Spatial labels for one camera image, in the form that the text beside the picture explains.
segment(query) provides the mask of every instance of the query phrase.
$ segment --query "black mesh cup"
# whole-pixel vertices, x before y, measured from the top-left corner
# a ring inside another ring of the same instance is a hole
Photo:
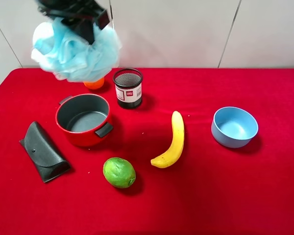
[[[143,74],[135,69],[123,69],[113,76],[118,104],[125,109],[138,107],[142,99]]]

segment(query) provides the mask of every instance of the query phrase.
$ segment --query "tile grout line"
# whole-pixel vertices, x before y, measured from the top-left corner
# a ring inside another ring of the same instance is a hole
[[[113,29],[114,29],[114,21],[113,21],[113,13],[112,13],[112,4],[111,4],[111,0],[109,0],[109,5],[110,5],[110,15],[111,15],[112,27],[113,27]]]
[[[6,40],[6,42],[8,43],[9,47],[11,48],[11,50],[12,50],[12,52],[13,52],[15,58],[18,60],[18,62],[19,62],[19,64],[20,64],[20,66],[23,68],[22,64],[20,63],[18,57],[16,56],[16,54],[15,54],[13,48],[11,47],[10,43],[8,42],[7,38],[5,37],[4,33],[3,33],[2,30],[1,30],[1,28],[0,28],[0,32],[1,32],[1,34],[3,35],[4,39]]]
[[[221,55],[221,58],[220,58],[220,61],[219,61],[219,64],[218,64],[218,68],[220,68],[220,64],[221,64],[221,61],[223,59],[223,56],[224,56],[224,53],[225,53],[225,49],[226,49],[227,43],[229,42],[230,35],[231,35],[232,29],[233,29],[234,22],[236,20],[237,13],[239,12],[239,9],[240,9],[240,6],[241,6],[241,2],[242,2],[242,0],[240,0],[238,6],[236,8],[236,12],[234,14],[234,18],[233,18],[233,21],[232,21],[232,25],[230,27],[229,34],[227,35],[227,38],[226,38],[226,42],[225,42],[225,45],[224,45],[224,48],[223,48],[223,52],[222,52],[222,55]]]

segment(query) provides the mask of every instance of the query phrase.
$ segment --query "red pot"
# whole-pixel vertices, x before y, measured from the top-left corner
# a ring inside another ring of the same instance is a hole
[[[60,102],[55,121],[68,140],[87,147],[101,142],[112,131],[110,105],[96,94],[70,96]]]

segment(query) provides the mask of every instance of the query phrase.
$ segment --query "label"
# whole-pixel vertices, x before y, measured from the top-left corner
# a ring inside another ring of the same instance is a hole
[[[133,89],[122,89],[116,86],[117,98],[126,103],[133,103],[142,97],[142,84]]]

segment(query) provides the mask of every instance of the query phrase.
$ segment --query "table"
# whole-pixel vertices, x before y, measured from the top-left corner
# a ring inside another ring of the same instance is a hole
[[[294,69],[140,69],[143,104],[117,105],[113,70],[104,87],[114,130],[100,145],[72,146],[55,124],[58,102],[89,93],[40,69],[12,71],[0,86],[0,235],[294,234]],[[214,112],[252,113],[259,134],[241,149],[211,135]],[[185,122],[173,166],[150,159],[172,139],[171,115]],[[19,140],[38,121],[73,170],[44,184]],[[129,160],[128,189],[102,174],[110,157]]]

